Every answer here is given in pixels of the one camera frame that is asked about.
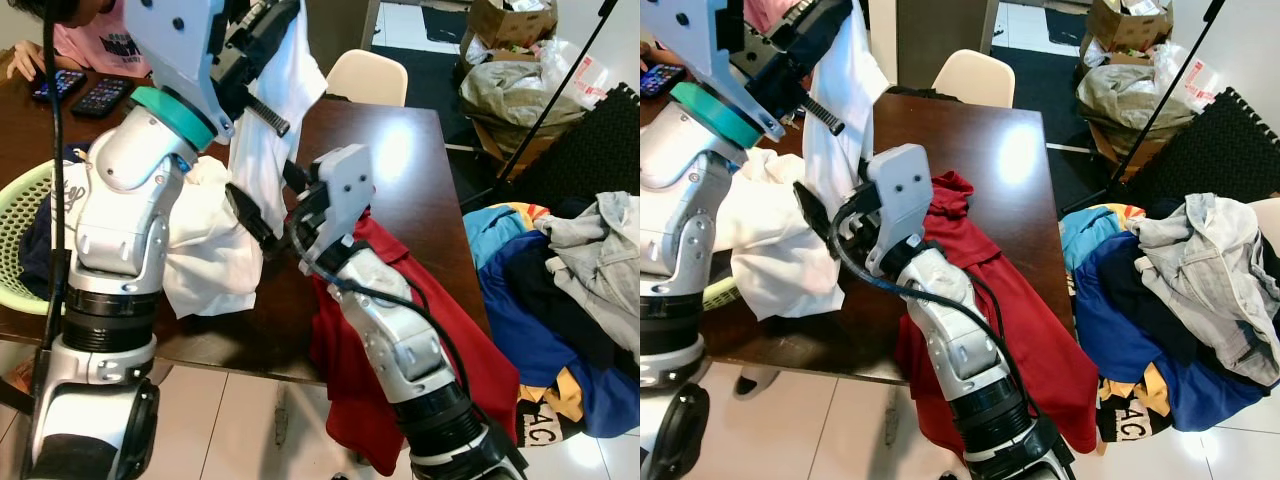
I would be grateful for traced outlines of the person right hand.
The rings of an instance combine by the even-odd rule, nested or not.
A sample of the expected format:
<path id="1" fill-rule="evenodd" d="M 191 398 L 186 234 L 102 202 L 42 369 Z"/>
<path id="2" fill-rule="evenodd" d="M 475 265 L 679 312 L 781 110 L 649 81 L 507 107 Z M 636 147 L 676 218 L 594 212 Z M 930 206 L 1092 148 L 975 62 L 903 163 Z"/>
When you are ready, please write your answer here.
<path id="1" fill-rule="evenodd" d="M 5 69 L 6 78 L 20 74 L 27 81 L 33 81 L 36 76 L 45 73 L 44 49 L 28 41 L 14 45 L 14 52 Z"/>

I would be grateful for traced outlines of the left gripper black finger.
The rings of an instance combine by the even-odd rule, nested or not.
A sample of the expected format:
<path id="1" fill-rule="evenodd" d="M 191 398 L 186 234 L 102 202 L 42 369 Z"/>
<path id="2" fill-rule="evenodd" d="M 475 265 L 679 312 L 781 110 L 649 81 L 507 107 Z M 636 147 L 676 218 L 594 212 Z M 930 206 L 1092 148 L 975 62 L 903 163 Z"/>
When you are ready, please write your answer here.
<path id="1" fill-rule="evenodd" d="M 238 20 L 238 49 L 276 51 L 300 10 L 298 0 L 253 3 Z"/>
<path id="2" fill-rule="evenodd" d="M 826 125 L 832 136 L 838 136 L 842 133 L 845 124 L 833 113 L 822 106 L 805 91 L 797 93 L 797 111 L 804 110 L 808 116 L 814 116 L 823 125 Z"/>
<path id="3" fill-rule="evenodd" d="M 796 63 L 818 63 L 852 13 L 850 0 L 803 0 L 774 26 L 774 45 Z"/>
<path id="4" fill-rule="evenodd" d="M 291 123 L 276 114 L 253 93 L 246 92 L 244 101 L 246 108 L 257 115 L 264 123 L 270 125 L 278 137 L 284 138 L 289 133 Z"/>

